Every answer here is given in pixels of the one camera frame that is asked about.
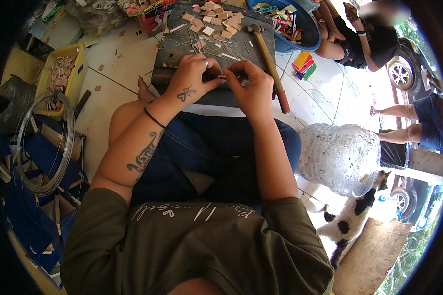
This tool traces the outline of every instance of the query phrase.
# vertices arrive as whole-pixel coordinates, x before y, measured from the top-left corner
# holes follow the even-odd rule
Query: metal wire
[[[43,185],[36,185],[31,180],[28,179],[26,176],[23,165],[22,165],[22,152],[24,150],[24,146],[22,146],[23,142],[23,136],[24,132],[28,126],[28,122],[30,121],[30,117],[32,116],[34,110],[37,107],[41,107],[41,103],[44,102],[46,99],[52,100],[53,98],[58,99],[62,102],[62,107],[65,108],[63,112],[63,118],[65,121],[67,121],[67,133],[65,135],[65,146],[64,151],[62,155],[62,161],[59,164],[59,167],[56,170],[56,173],[54,174],[53,178],[49,180],[47,183]],[[53,93],[47,93],[41,96],[39,99],[37,99],[33,105],[30,107],[30,109],[25,113],[23,117],[23,121],[20,125],[20,130],[18,132],[18,147],[17,147],[17,170],[20,175],[20,178],[22,180],[22,183],[26,187],[28,191],[30,191],[32,194],[34,194],[37,197],[45,197],[51,194],[56,190],[56,188],[59,186],[59,183],[61,182],[62,178],[64,177],[65,170],[67,169],[67,166],[69,165],[69,161],[72,156],[72,148],[73,148],[73,138],[75,134],[75,128],[74,128],[74,109],[69,101],[69,98],[65,96],[61,92],[55,92]]]

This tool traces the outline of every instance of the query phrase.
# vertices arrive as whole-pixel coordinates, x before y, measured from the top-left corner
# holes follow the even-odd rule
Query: forearm tattoo
[[[128,164],[127,168],[128,170],[136,170],[139,173],[143,173],[146,167],[148,166],[149,160],[151,160],[151,157],[154,155],[154,151],[156,150],[156,146],[154,145],[154,140],[156,139],[156,132],[152,131],[149,133],[149,136],[152,138],[149,144],[141,151],[141,153],[136,157],[135,164]]]
[[[195,91],[194,89],[190,90],[190,87],[192,87],[192,84],[189,87],[184,88],[183,93],[177,94],[177,98],[180,99],[181,101],[185,102],[187,96],[190,96],[191,93],[193,93],[193,94],[197,93],[197,91]]]

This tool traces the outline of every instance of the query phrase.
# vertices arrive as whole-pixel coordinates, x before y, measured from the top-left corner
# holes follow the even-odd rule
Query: wooden workbench
[[[171,30],[172,28],[177,27],[181,24],[187,24],[187,25],[184,26],[181,30],[178,30],[176,32],[166,33],[164,35],[163,41],[159,46],[159,51],[156,56],[156,62],[154,63],[154,71],[153,71],[153,76],[151,78],[151,83],[160,94],[163,94],[166,91],[169,82],[171,81],[172,75],[175,73],[177,66],[179,65],[179,62],[182,59],[182,57],[187,54],[195,54],[189,52],[189,50],[192,50],[192,46],[190,43],[176,46],[177,44],[190,40],[189,31],[188,31],[190,24],[189,22],[184,21],[182,19],[182,15],[189,13],[195,17],[200,17],[200,13],[192,11],[193,9],[192,5],[200,4],[200,6],[203,6],[204,3],[206,2],[196,1],[196,0],[193,1],[178,0],[177,3],[174,5],[174,8],[172,9],[172,13],[168,20],[168,29]],[[221,5],[225,10],[231,10],[233,12],[241,12],[245,16],[244,18],[241,19],[240,25],[242,27],[252,24],[257,24],[265,28],[266,30],[261,34],[264,37],[266,46],[269,50],[269,53],[272,56],[272,59],[275,61],[274,31],[272,28],[271,18],[260,15],[254,11],[245,10],[242,8],[238,8],[236,6],[226,5],[221,2],[218,2],[218,4]],[[223,25],[216,26],[213,24],[207,24],[207,23],[204,24],[205,26],[208,25],[219,32],[222,32],[224,29]],[[247,52],[244,43],[244,41],[246,41],[249,53],[251,54],[252,57],[251,61],[268,73],[266,61],[252,34],[246,33],[244,31],[237,32],[232,37],[232,39],[228,41],[235,42],[235,44],[232,45],[237,47],[233,47],[233,50],[236,50],[237,53],[239,53],[241,56],[243,56],[247,60],[250,60],[249,54]],[[251,48],[251,46],[249,45],[249,41],[251,41],[251,43],[254,45],[254,48]],[[236,63],[236,61],[233,59],[226,60],[209,54],[207,54],[206,56],[215,58],[220,64],[220,67],[222,69],[230,66],[233,63]],[[236,108],[238,107],[238,103],[236,102],[233,92],[231,92],[226,82],[220,85],[215,90],[208,92],[197,103],[216,105],[216,106],[236,107]]]

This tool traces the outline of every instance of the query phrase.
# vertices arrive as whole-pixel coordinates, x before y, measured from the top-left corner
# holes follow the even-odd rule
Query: hammer handle
[[[274,87],[277,91],[277,97],[279,98],[279,104],[281,105],[282,113],[287,114],[290,112],[289,102],[287,101],[287,96],[282,86],[281,79],[279,78],[279,74],[277,73],[276,65],[272,60],[271,54],[267,49],[266,43],[264,42],[261,33],[254,32],[254,37],[256,38],[259,47],[261,48],[261,52],[263,53],[264,59],[267,63],[267,68],[269,69],[272,78],[274,78]]]

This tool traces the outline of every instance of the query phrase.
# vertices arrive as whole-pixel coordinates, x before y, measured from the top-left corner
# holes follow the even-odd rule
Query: cat
[[[361,234],[362,228],[367,221],[367,216],[372,204],[376,200],[374,194],[377,191],[387,189],[387,178],[390,172],[379,171],[378,178],[373,187],[360,198],[348,198],[340,215],[333,215],[327,212],[328,205],[322,209],[328,224],[317,229],[319,236],[326,236],[336,242],[336,249],[333,252],[330,262],[338,271],[338,261],[346,246]]]

